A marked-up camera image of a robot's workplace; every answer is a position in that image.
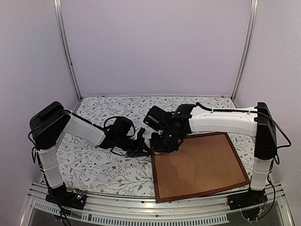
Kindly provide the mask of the red-brown wooden picture frame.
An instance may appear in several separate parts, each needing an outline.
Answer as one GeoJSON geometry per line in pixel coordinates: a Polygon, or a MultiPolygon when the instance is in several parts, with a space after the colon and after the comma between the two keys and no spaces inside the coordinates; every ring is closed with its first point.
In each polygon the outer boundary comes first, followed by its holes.
{"type": "Polygon", "coordinates": [[[156,202],[216,194],[250,184],[227,133],[192,135],[178,151],[151,157],[156,202]]]}

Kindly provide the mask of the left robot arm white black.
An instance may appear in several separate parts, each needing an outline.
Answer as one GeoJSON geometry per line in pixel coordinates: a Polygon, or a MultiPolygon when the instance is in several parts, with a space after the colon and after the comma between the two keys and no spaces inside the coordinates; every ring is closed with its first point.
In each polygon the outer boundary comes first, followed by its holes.
{"type": "Polygon", "coordinates": [[[69,133],[60,135],[55,153],[68,188],[94,194],[155,196],[150,157],[128,157],[121,148],[103,149],[69,133]]]}

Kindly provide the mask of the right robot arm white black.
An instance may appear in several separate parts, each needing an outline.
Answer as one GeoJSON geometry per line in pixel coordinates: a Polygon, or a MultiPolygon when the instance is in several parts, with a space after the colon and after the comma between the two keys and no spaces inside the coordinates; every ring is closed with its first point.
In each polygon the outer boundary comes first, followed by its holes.
{"type": "Polygon", "coordinates": [[[254,205],[261,198],[261,191],[264,190],[277,154],[276,123],[265,103],[238,109],[208,108],[200,103],[183,104],[174,112],[153,106],[143,122],[154,130],[150,146],[157,153],[177,151],[189,134],[204,131],[254,137],[253,174],[250,190],[244,193],[243,201],[247,205],[254,205]]]}

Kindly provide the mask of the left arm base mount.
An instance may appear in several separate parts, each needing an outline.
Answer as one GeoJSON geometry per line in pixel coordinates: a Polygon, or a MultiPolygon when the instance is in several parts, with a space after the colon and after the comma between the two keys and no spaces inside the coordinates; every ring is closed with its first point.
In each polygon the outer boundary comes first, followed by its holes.
{"type": "Polygon", "coordinates": [[[49,188],[45,200],[58,206],[83,210],[86,204],[86,191],[78,188],[68,191],[65,185],[49,188]]]}

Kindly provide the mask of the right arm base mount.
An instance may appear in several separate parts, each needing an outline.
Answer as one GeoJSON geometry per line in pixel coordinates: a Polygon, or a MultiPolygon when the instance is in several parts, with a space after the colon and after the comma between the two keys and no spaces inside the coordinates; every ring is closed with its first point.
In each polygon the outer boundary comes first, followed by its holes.
{"type": "Polygon", "coordinates": [[[263,204],[268,200],[265,189],[255,191],[248,189],[246,192],[232,194],[227,197],[227,204],[230,210],[247,208],[254,205],[263,204]]]}

